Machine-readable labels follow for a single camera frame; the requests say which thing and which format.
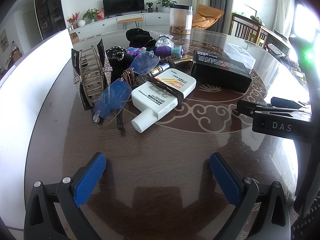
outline white sunscreen bottle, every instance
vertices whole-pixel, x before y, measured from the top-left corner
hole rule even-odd
[[[196,87],[196,80],[193,77],[173,68],[167,69],[156,78],[181,91],[184,98]],[[175,96],[151,82],[137,87],[132,91],[131,97],[133,105],[142,112],[131,121],[139,133],[142,133],[178,105],[178,99]]]

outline black box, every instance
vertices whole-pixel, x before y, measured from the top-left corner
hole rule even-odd
[[[197,81],[247,92],[252,78],[243,63],[210,52],[194,50],[191,76]]]

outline black jar lid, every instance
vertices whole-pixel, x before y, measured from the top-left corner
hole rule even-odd
[[[170,8],[183,9],[183,10],[193,10],[193,6],[180,5],[180,4],[172,4],[172,5],[170,5]]]

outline metal screw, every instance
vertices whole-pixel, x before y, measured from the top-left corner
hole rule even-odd
[[[251,184],[253,182],[253,180],[249,177],[244,178],[244,182],[247,184]]]
[[[41,185],[41,181],[36,181],[34,184],[33,184],[35,187],[39,187]]]
[[[65,178],[62,180],[62,182],[65,183],[65,184],[69,183],[70,181],[71,181],[71,178],[70,178],[70,177],[65,177]]]
[[[279,181],[273,182],[273,185],[275,185],[275,187],[281,187],[281,183]]]

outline door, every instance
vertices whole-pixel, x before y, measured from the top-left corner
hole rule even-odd
[[[42,41],[40,30],[36,22],[35,11],[30,11],[23,14],[23,21],[30,45],[33,48]]]

